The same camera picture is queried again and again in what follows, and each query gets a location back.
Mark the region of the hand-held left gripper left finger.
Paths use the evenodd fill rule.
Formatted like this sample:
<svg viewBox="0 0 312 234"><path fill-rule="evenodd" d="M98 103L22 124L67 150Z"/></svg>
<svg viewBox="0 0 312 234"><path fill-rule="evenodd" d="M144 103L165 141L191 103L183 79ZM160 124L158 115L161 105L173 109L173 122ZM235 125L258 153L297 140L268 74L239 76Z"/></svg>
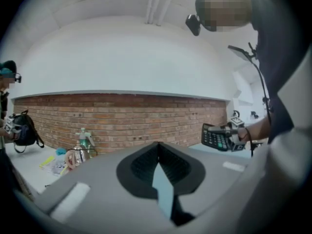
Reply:
<svg viewBox="0 0 312 234"><path fill-rule="evenodd" d="M133 196L158 199L158 192L153 187L157 165L158 142L153 142L126 156L117 165L117 178L123 188Z"/></svg>

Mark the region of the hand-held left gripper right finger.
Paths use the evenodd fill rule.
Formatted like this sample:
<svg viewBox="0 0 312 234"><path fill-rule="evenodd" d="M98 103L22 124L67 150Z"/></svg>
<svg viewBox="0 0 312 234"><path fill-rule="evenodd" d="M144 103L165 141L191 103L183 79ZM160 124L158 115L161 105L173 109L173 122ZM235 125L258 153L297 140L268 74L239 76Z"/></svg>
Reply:
<svg viewBox="0 0 312 234"><path fill-rule="evenodd" d="M163 142L158 144L158 161L173 186L174 195L195 192L206 175L205 167L198 159Z"/></svg>

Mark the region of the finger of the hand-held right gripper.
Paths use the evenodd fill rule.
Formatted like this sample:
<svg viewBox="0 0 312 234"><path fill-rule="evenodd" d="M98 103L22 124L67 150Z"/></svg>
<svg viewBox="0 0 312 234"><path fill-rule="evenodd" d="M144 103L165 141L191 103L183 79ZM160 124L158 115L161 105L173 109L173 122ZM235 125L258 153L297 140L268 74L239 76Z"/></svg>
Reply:
<svg viewBox="0 0 312 234"><path fill-rule="evenodd" d="M210 126L208 127L208 132L224 135L226 137L229 136L229 127L228 126Z"/></svg>

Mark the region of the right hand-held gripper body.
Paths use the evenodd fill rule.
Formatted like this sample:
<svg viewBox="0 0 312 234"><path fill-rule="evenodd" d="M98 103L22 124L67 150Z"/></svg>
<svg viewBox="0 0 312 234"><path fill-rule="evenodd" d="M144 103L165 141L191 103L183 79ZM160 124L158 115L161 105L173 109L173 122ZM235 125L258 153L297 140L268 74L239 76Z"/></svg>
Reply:
<svg viewBox="0 0 312 234"><path fill-rule="evenodd" d="M245 148L246 142L240 140L238 136L238 129L244 127L244 121L239 117L231 117L230 121L226 124L226 142L228 151L238 152Z"/></svg>

